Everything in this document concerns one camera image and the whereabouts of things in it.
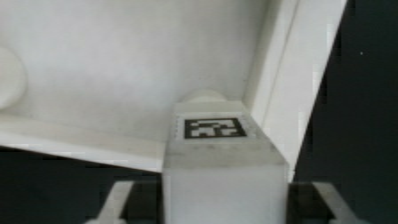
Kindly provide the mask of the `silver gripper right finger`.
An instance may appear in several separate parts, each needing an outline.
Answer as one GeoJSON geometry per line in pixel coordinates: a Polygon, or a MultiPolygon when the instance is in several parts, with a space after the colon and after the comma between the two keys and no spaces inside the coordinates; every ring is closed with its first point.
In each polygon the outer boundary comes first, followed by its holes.
{"type": "Polygon", "coordinates": [[[328,182],[293,182],[285,224],[371,224],[360,219],[328,182]]]}

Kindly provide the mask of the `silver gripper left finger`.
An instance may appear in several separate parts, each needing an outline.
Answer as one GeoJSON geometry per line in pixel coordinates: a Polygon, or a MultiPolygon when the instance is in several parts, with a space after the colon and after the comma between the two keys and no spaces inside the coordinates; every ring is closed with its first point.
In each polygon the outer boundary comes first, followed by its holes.
{"type": "Polygon", "coordinates": [[[117,181],[99,213],[83,224],[158,224],[158,186],[154,181],[117,181]]]}

